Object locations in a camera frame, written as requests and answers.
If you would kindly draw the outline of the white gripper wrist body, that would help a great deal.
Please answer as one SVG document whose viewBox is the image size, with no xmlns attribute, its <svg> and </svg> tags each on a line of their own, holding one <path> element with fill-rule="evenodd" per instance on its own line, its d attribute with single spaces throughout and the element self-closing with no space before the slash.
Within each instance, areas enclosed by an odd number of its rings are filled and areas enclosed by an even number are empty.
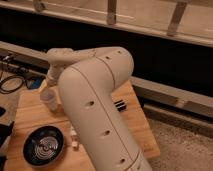
<svg viewBox="0 0 213 171">
<path fill-rule="evenodd" d="M 46 75 L 47 85 L 55 86 L 63 70 L 64 68 L 61 66 L 51 65 Z"/>
</svg>

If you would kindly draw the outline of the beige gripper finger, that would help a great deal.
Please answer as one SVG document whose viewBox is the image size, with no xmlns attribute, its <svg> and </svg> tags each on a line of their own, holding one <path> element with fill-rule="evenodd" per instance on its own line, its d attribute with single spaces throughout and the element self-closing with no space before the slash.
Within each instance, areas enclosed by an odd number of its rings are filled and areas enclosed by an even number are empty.
<svg viewBox="0 0 213 171">
<path fill-rule="evenodd" d="M 41 85 L 40 85 L 38 91 L 39 91 L 40 93 L 42 93 L 43 91 L 45 91 L 45 90 L 47 90 L 47 89 L 49 89 L 49 88 L 50 88 L 50 86 L 47 84 L 47 81 L 44 80 L 44 81 L 41 83 Z"/>
</svg>

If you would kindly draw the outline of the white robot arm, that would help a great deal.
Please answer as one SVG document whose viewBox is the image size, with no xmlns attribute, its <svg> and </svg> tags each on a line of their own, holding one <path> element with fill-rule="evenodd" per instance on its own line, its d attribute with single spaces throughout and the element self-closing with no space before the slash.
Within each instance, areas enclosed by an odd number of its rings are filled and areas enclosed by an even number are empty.
<svg viewBox="0 0 213 171">
<path fill-rule="evenodd" d="M 153 171 L 112 101 L 132 75 L 132 55 L 122 47 L 74 51 L 52 48 L 46 86 L 57 86 L 65 114 L 96 171 Z"/>
</svg>

